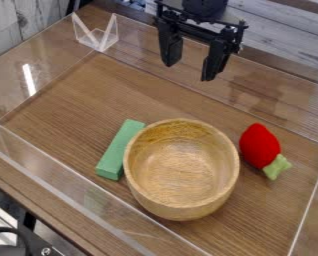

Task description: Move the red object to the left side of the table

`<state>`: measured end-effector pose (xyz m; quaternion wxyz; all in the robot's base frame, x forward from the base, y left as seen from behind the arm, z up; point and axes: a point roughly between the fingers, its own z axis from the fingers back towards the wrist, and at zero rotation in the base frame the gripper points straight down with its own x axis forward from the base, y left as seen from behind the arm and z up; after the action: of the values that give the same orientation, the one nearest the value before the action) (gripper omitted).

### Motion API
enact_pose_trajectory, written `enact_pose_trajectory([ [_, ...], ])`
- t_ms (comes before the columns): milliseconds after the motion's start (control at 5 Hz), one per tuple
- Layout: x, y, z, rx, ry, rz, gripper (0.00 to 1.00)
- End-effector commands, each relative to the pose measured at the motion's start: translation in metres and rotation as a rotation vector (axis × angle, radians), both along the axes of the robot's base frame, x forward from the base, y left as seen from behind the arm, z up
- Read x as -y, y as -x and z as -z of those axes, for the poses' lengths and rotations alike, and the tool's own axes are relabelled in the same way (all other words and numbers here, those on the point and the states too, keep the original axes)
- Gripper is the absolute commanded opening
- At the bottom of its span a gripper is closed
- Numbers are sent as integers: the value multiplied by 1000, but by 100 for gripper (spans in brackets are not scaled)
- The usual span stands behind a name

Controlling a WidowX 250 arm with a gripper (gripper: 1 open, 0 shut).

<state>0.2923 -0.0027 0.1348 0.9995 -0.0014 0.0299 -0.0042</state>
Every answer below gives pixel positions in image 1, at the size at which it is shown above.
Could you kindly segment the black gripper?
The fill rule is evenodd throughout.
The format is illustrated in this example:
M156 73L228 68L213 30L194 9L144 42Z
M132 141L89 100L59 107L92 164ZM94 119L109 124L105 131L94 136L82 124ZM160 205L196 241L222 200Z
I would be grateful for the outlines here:
M154 3L156 17L162 19L157 20L157 35L164 65L170 67L181 58L178 29L202 42L214 39L201 68L201 80L212 81L224 69L229 54L240 50L243 33L248 28L245 21L226 11L228 0L154 0Z

